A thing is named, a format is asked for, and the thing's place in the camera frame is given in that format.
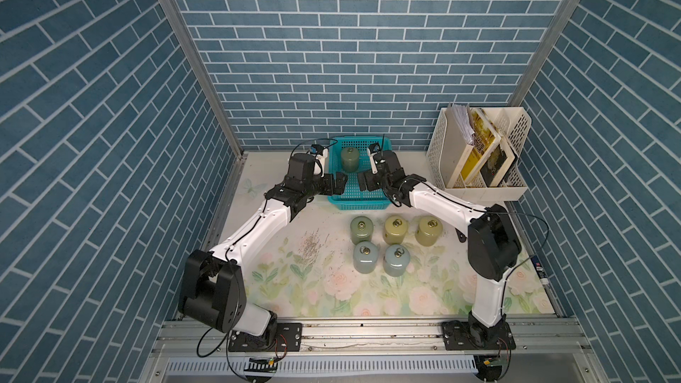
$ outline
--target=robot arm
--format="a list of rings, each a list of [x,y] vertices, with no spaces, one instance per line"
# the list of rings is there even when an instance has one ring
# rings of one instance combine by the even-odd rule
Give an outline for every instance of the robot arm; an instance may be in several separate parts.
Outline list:
[[[475,302],[467,337],[477,347],[495,342],[505,324],[506,281],[522,250],[508,212],[500,205],[485,208],[431,186],[417,174],[404,174],[393,151],[371,144],[371,169],[358,174],[361,190],[383,190],[391,201],[415,207],[453,225],[461,242],[468,242],[468,259],[477,272]]]
[[[520,253],[520,243],[501,206],[483,209],[439,191],[416,174],[406,175],[393,151],[370,146],[372,168],[358,174],[361,190],[382,189],[394,202],[415,207],[456,228],[468,242],[471,266],[479,274],[475,304],[469,315],[469,335],[477,347],[496,341],[504,323],[502,311],[506,279]],[[311,154],[295,154],[282,183],[265,194],[265,201],[234,234],[210,251],[194,251],[184,269],[178,310],[224,333],[248,333],[270,346],[277,315],[246,301],[241,267],[257,255],[273,234],[282,229],[314,195],[342,194],[347,176],[324,174],[327,151],[319,145]]]
[[[264,347],[272,345],[277,315],[246,301],[241,267],[315,195],[343,193],[347,175],[325,174],[327,159],[328,149],[320,145],[312,145],[307,154],[292,155],[284,180],[265,193],[265,201],[246,223],[210,251],[189,255],[178,300],[180,313],[223,333],[243,331]]]

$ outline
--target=cylindrical weight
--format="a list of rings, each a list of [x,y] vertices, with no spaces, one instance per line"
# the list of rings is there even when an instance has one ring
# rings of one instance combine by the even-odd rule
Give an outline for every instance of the cylindrical weight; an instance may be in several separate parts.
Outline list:
[[[355,147],[345,147],[341,149],[340,165],[347,173],[356,172],[360,167],[360,150]]]
[[[406,247],[398,244],[390,245],[383,257],[383,269],[391,277],[399,277],[404,274],[406,266],[409,265],[411,254]]]
[[[399,216],[390,216],[386,220],[383,239],[388,244],[401,244],[404,235],[409,230],[409,222]]]
[[[352,262],[359,273],[370,273],[379,260],[379,248],[371,242],[360,242],[352,253]]]
[[[442,222],[434,216],[424,216],[419,221],[419,227],[416,230],[416,241],[424,247],[430,247],[435,244],[437,237],[442,234]]]
[[[374,233],[374,223],[366,216],[355,217],[350,222],[350,239],[353,244],[359,242],[370,242]]]

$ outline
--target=aluminum frame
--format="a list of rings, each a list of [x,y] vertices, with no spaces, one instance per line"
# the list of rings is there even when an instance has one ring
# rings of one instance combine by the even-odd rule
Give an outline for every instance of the aluminum frame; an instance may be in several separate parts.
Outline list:
[[[579,3],[580,0],[560,1],[553,19],[549,23],[549,26],[546,28],[546,32],[541,38],[539,47],[537,47],[536,52],[534,52],[532,58],[530,58],[530,62],[527,64],[527,67],[525,67],[525,71],[523,72],[522,76],[520,76],[520,80],[515,86],[515,91],[511,95],[511,98],[509,98],[506,106],[520,106],[520,104],[522,104],[522,101],[525,99],[525,95],[527,95],[530,87],[532,87],[532,83],[534,83],[535,79],[537,78],[541,67],[543,67],[544,62],[546,62],[546,59],[551,53],[551,50],[553,50],[554,45],[556,45],[556,42],[560,37],[560,33],[562,33],[563,29],[565,29],[567,21],[570,20],[572,13],[575,11]]]
[[[172,29],[173,33],[175,33],[175,37],[177,37],[177,41],[180,43],[180,47],[182,47],[184,55],[187,57],[189,65],[192,67],[192,71],[194,72],[194,75],[196,76],[196,79],[199,82],[204,95],[206,95],[206,99],[209,102],[210,108],[213,110],[215,118],[217,118],[217,122],[225,134],[229,146],[232,147],[232,150],[234,151],[234,154],[237,158],[242,158],[244,150],[239,143],[239,139],[236,136],[232,125],[227,119],[225,108],[222,106],[222,102],[220,101],[220,97],[215,90],[215,86],[210,80],[209,73],[206,70],[203,60],[201,59],[201,55],[199,55],[199,51],[196,49],[196,45],[192,40],[192,36],[189,34],[189,29],[187,28],[187,24],[184,22],[184,18],[182,17],[182,13],[180,12],[177,2],[175,0],[158,1],[159,4],[161,4],[161,9],[163,9],[164,13],[166,14],[170,28]]]
[[[447,351],[443,341],[441,323],[461,319],[461,316],[427,318],[285,318],[280,322],[302,322],[301,350],[288,353],[293,357],[309,357],[311,360],[325,356],[410,356],[414,359],[448,358],[452,354],[496,354],[496,351],[461,350]],[[516,316],[507,322],[514,334],[516,354],[573,354],[575,362],[583,369],[585,381],[598,381],[598,362],[576,318],[556,316]],[[141,382],[161,382],[166,367],[173,359],[195,358],[196,345],[206,331],[202,323],[185,319],[164,322]],[[206,349],[222,339],[215,331],[203,340]],[[252,354],[230,353],[232,361],[238,362]]]

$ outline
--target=black cable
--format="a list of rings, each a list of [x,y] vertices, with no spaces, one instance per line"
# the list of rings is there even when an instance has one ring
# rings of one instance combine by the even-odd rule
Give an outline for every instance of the black cable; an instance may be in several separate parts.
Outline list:
[[[506,355],[508,355],[507,360],[506,360],[506,370],[504,370],[504,372],[501,373],[501,376],[499,376],[499,377],[497,378],[497,381],[503,379],[504,376],[506,376],[506,373],[509,372],[509,368],[511,368],[511,353],[512,353],[512,352],[513,352],[513,351],[510,350],[510,349],[508,349],[508,346],[506,346]]]
[[[207,354],[205,354],[205,355],[201,355],[201,354],[199,353],[199,347],[200,347],[200,345],[201,345],[201,342],[204,340],[204,337],[210,332],[210,330],[212,330],[212,327],[210,327],[210,328],[204,333],[204,335],[201,336],[201,338],[199,339],[199,343],[196,344],[196,356],[198,356],[199,358],[206,358],[207,356],[210,356],[210,355],[216,353],[217,350],[220,348],[220,346],[222,346],[222,344],[225,343],[225,341],[227,340],[227,334],[225,334],[225,337],[222,338],[222,340],[220,341],[220,343],[218,343],[217,346],[215,346],[215,347],[213,348],[213,350],[211,350],[209,353],[207,353]]]
[[[472,208],[472,207],[469,206],[469,205],[462,204],[462,203],[460,203],[460,202],[458,202],[458,201],[455,201],[455,200],[450,199],[449,197],[443,196],[439,191],[437,191],[435,188],[433,188],[433,187],[430,186],[429,184],[427,184],[427,183],[425,183],[425,182],[424,182],[423,184],[425,184],[427,187],[429,187],[431,190],[433,190],[433,192],[434,192],[435,194],[439,195],[440,197],[442,197],[442,198],[445,199],[445,200],[448,200],[448,201],[450,201],[450,202],[453,202],[454,204],[457,204],[457,205],[459,205],[459,206],[463,206],[463,207],[465,207],[465,208],[471,209],[472,211],[477,211],[477,212],[480,212],[480,213],[487,213],[487,211],[485,211],[485,210],[477,210],[477,209]],[[544,249],[544,246],[546,245],[546,243],[549,241],[549,235],[551,234],[551,227],[549,226],[549,223],[546,222],[546,219],[544,219],[543,217],[539,217],[539,216],[537,216],[537,215],[533,215],[532,213],[524,213],[524,212],[522,212],[522,211],[495,211],[494,213],[496,213],[496,214],[498,214],[498,215],[519,215],[519,216],[529,216],[529,217],[533,217],[533,218],[535,218],[535,219],[537,219],[537,220],[542,221],[542,222],[544,223],[544,225],[546,226],[546,232],[545,232],[545,234],[544,234],[544,240],[543,240],[543,241],[541,242],[541,244],[539,245],[539,249],[538,249],[538,250],[539,250],[539,251],[542,251],[542,250]],[[524,264],[525,262],[527,262],[528,260],[530,260],[530,255],[528,255],[527,258],[526,258],[525,260],[523,260],[521,263],[518,263],[515,267],[513,267],[513,268],[511,269],[511,272],[509,272],[508,277],[506,277],[506,280],[504,281],[504,288],[503,288],[502,291],[501,291],[501,306],[500,306],[500,312],[501,312],[502,314],[503,314],[503,311],[504,311],[504,301],[503,301],[503,299],[504,299],[504,294],[506,293],[506,284],[508,283],[508,280],[509,280],[509,278],[511,277],[511,275],[513,275],[513,272],[515,272],[515,269],[518,269],[519,267],[523,266],[523,264]]]
[[[296,146],[294,147],[294,149],[291,150],[291,155],[289,156],[289,158],[291,158],[291,157],[294,156],[294,152],[295,152],[295,150],[296,150],[298,147],[300,147],[300,146],[303,145],[304,143],[312,142],[312,141],[314,141],[314,140],[335,140],[335,142],[333,142],[332,144],[329,144],[328,147],[330,147],[330,146],[332,146],[332,145],[336,145],[336,144],[338,143],[338,140],[337,140],[336,138],[314,138],[314,139],[305,139],[305,140],[303,140],[301,143],[299,143],[298,145],[296,145]]]
[[[387,199],[390,200],[390,202],[392,203],[393,206],[395,206],[395,207],[402,207],[402,202],[401,202],[401,201],[398,201],[399,204],[398,204],[398,202],[395,202],[395,201],[392,199],[392,197],[391,197],[390,195],[388,195],[388,193],[386,192],[386,189],[385,189],[385,188],[383,189],[383,195],[385,195],[385,196],[387,197]]]
[[[267,210],[267,202],[268,202],[268,199],[265,199],[265,205],[262,207],[262,213],[265,213],[265,211]],[[255,225],[258,224],[261,217],[262,216],[258,216],[258,218],[255,220],[255,223],[253,223],[253,226],[251,226],[251,229],[249,229],[245,234],[243,234],[241,237],[239,237],[235,242],[233,242],[232,244],[229,244],[229,246],[227,247],[227,250],[225,250],[225,260],[226,261],[229,262],[229,259],[227,259],[227,253],[229,251],[231,251],[231,250],[229,250],[229,248],[232,247],[234,244],[240,242],[246,235],[250,234],[255,229]]]
[[[229,266],[229,270],[232,272],[232,274],[234,274],[234,268],[232,268],[232,262],[227,260],[227,266]],[[234,318],[236,318],[236,315],[239,312],[239,307],[240,307],[239,301],[240,301],[240,299],[241,299],[241,287],[239,286],[239,284],[237,284],[236,285],[236,305],[234,306]],[[240,379],[244,380],[245,382],[251,383],[251,381],[249,379],[247,379],[246,376],[242,376],[241,374],[234,371],[234,368],[232,368],[232,363],[229,361],[229,343],[227,343],[227,346],[226,346],[226,349],[225,349],[225,359],[227,360],[227,366],[229,367],[229,370],[234,373],[234,376],[239,377]]]

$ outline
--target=blue plastic basket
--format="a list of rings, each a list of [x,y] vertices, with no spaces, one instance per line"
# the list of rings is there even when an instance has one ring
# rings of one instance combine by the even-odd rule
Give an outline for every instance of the blue plastic basket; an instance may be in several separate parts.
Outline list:
[[[341,166],[341,149],[354,147],[360,150],[360,168],[357,172],[369,170],[369,156],[366,155],[366,148],[374,142],[381,142],[383,137],[339,137],[338,141],[329,149],[329,173],[344,172]],[[390,140],[386,138],[383,142],[383,149],[392,149]],[[343,195],[328,196],[329,201],[336,205],[340,210],[383,210],[390,204],[390,200],[381,190],[360,191],[357,183],[357,173],[349,173],[345,191]]]

